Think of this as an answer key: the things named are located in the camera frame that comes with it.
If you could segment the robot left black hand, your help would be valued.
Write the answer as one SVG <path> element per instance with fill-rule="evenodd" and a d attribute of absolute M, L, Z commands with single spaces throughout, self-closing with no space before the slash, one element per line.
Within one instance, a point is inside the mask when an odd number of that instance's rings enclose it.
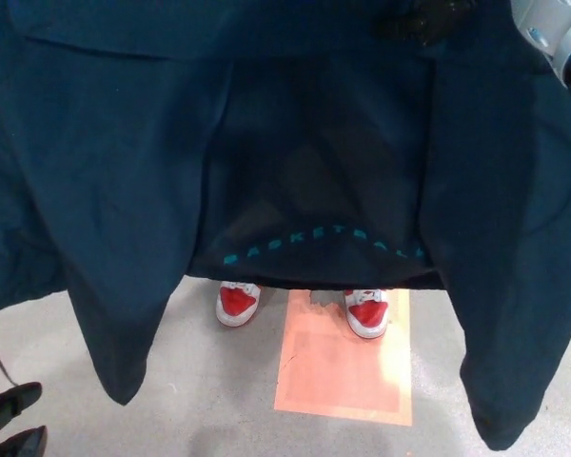
<path fill-rule="evenodd" d="M 25 383 L 0 392 L 0 430 L 42 396 L 42 385 Z M 0 442 L 0 457 L 43 457 L 47 447 L 46 426 L 21 431 Z"/>

